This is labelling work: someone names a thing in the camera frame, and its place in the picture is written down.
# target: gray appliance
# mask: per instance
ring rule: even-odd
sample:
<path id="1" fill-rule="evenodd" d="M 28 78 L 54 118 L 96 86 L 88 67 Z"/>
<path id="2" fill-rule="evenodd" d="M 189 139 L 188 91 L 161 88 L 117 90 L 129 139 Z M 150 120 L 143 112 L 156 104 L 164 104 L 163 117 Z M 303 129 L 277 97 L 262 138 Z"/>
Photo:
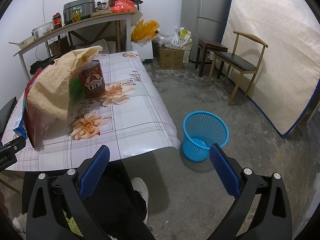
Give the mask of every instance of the gray appliance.
<path id="1" fill-rule="evenodd" d="M 199 39 L 222 41 L 230 4 L 231 0 L 182 0 L 180 26 L 193 36 L 192 61 L 196 61 Z"/>
<path id="2" fill-rule="evenodd" d="M 90 18 L 90 14 L 94 13 L 94 0 L 77 0 L 66 3 L 63 6 L 63 20 L 64 24 L 72 23 L 72 10 L 80 8 L 81 20 Z"/>

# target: refrigerator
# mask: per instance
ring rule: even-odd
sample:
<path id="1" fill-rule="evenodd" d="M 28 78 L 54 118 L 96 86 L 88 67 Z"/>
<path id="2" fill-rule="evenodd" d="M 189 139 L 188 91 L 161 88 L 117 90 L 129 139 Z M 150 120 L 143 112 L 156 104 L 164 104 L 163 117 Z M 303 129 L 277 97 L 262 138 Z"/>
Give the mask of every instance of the refrigerator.
<path id="1" fill-rule="evenodd" d="M 192 61 L 196 61 L 199 39 L 221 43 L 230 5 L 231 0 L 182 0 L 180 26 L 191 31 Z"/>

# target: cartoon face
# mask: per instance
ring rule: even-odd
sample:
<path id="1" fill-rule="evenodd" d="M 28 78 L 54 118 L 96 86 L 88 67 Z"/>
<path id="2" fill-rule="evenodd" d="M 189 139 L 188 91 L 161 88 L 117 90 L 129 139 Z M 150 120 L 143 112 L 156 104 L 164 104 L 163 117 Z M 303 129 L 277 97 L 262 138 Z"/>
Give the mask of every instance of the cartoon face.
<path id="1" fill-rule="evenodd" d="M 84 86 L 88 88 L 89 91 L 95 90 L 102 85 L 102 77 L 99 74 L 92 74 L 85 81 Z"/>

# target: white table leg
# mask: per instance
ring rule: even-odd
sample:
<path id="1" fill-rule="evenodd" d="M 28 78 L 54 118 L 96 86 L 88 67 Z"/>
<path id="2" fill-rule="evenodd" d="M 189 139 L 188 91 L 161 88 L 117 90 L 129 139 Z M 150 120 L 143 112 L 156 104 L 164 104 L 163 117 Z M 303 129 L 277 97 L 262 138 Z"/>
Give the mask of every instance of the white table leg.
<path id="1" fill-rule="evenodd" d="M 127 15 L 127 51 L 131 51 L 131 15 Z"/>
<path id="2" fill-rule="evenodd" d="M 21 61 L 21 65 L 22 65 L 24 74 L 26 75 L 26 78 L 27 78 L 27 80 L 29 82 L 31 79 L 30 79 L 30 76 L 29 76 L 29 73 L 28 73 L 28 70 L 27 70 L 26 63 L 24 62 L 23 55 L 21 53 L 19 53 L 19 58 L 20 58 L 20 61 Z"/>
<path id="3" fill-rule="evenodd" d="M 45 41 L 45 48 L 47 49 L 48 57 L 51 57 L 48 41 Z"/>

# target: black pants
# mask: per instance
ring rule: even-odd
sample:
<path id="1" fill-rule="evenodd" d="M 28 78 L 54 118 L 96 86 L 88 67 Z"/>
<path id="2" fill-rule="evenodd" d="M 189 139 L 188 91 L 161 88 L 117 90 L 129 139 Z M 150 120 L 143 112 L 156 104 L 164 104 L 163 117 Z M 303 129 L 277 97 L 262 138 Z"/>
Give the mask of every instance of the black pants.
<path id="1" fill-rule="evenodd" d="M 49 171 L 49 177 L 66 171 Z M 40 172 L 26 172 L 22 191 L 22 212 L 28 206 L 34 184 Z M 155 240 L 143 220 L 147 214 L 146 202 L 133 190 L 128 173 L 121 160 L 108 164 L 94 192 L 85 198 L 85 205 L 102 228 L 118 240 Z"/>

